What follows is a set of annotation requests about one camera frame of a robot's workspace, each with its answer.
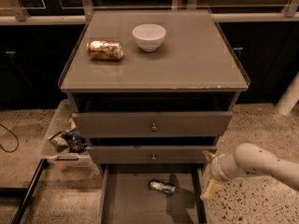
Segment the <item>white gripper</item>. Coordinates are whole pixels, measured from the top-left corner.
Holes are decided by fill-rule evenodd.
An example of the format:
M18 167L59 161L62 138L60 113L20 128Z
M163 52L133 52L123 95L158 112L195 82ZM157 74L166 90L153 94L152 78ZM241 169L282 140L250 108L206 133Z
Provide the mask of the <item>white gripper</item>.
M227 182L231 180L231 177L224 172L222 165L226 161L230 161L232 158L230 155L220 154L216 156L214 153L208 150L203 150L203 154L206 161L210 163L209 172L212 178L209 178L202 189L200 198L203 201L211 199L217 191L222 188L221 182Z

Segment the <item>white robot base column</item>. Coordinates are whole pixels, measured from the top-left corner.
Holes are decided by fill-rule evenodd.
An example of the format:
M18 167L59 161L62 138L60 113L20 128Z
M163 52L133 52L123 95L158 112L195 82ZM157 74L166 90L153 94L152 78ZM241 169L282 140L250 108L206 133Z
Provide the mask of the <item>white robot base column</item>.
M278 103L276 110L280 115L287 116L299 102L299 72L296 74L291 84L285 90Z

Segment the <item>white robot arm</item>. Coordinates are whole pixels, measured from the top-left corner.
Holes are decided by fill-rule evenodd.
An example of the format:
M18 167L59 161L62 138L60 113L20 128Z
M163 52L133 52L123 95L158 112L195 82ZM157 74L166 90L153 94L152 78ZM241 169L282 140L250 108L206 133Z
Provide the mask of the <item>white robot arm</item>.
M299 164L278 158L261 147L245 143L228 155L215 155L207 150L203 154L210 173L201 192L203 201L212 198L224 182L253 176L272 176L291 189L299 190Z

